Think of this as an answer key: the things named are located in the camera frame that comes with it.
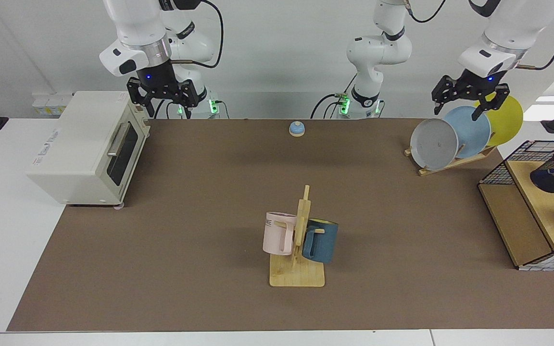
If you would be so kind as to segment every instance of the brown table mat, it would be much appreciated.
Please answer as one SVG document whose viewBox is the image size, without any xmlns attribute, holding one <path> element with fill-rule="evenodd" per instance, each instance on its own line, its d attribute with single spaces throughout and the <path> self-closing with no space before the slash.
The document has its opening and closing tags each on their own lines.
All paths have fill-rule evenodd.
<svg viewBox="0 0 554 346">
<path fill-rule="evenodd" d="M 477 182 L 428 177 L 419 120 L 154 121 L 123 210 L 67 207 L 9 331 L 554 328 L 554 273 L 519 272 Z M 326 287 L 272 288 L 267 211 L 340 224 Z"/>
</svg>

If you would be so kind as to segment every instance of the plate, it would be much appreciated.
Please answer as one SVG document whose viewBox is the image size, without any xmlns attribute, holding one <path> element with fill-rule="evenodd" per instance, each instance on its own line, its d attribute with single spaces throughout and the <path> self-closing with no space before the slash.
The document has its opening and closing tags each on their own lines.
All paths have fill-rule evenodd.
<svg viewBox="0 0 554 346">
<path fill-rule="evenodd" d="M 459 138 L 446 121 L 427 119 L 414 130 L 410 145 L 412 158 L 418 166 L 439 171 L 453 162 L 459 149 Z"/>
<path fill-rule="evenodd" d="M 512 96 L 504 101 L 504 104 L 498 110 L 486 112 L 491 123 L 491 129 L 494 135 L 489 140 L 488 145 L 495 147 L 510 142 L 523 126 L 523 107 L 517 99 Z"/>
<path fill-rule="evenodd" d="M 459 147 L 463 147 L 457 153 L 459 159 L 477 155 L 484 150 L 491 138 L 491 123 L 485 113 L 482 113 L 478 120 L 471 120 L 471 115 L 475 110 L 476 107 L 461 106 L 444 116 L 444 120 L 452 125 L 459 136 Z"/>
</svg>

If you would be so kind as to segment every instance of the pink mug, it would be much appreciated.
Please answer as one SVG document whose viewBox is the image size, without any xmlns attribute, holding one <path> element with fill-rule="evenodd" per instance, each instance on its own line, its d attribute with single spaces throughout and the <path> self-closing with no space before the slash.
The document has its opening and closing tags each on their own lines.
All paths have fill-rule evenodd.
<svg viewBox="0 0 554 346">
<path fill-rule="evenodd" d="M 262 245 L 264 252 L 280 256 L 292 254 L 294 225 L 296 225 L 296 215 L 282 212 L 266 213 Z"/>
</svg>

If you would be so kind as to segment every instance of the mug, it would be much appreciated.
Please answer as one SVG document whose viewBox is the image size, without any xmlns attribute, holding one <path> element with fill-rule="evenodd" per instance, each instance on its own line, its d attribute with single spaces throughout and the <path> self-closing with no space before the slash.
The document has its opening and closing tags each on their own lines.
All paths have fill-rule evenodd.
<svg viewBox="0 0 554 346">
<path fill-rule="evenodd" d="M 282 212 L 266 213 L 264 244 L 262 245 L 264 252 L 280 256 L 292 254 L 295 225 L 296 215 Z"/>
<path fill-rule="evenodd" d="M 337 239 L 337 225 L 334 222 L 309 219 L 303 244 L 304 258 L 321 263 L 332 261 L 332 252 Z"/>
</svg>

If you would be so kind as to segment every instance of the blue mug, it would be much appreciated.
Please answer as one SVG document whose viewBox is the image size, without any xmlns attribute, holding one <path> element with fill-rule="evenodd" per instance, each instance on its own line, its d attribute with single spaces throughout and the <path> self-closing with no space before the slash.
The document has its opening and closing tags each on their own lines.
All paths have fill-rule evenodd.
<svg viewBox="0 0 554 346">
<path fill-rule="evenodd" d="M 337 239 L 337 225 L 334 222 L 309 219 L 303 244 L 304 258 L 321 263 L 332 261 L 332 252 Z"/>
</svg>

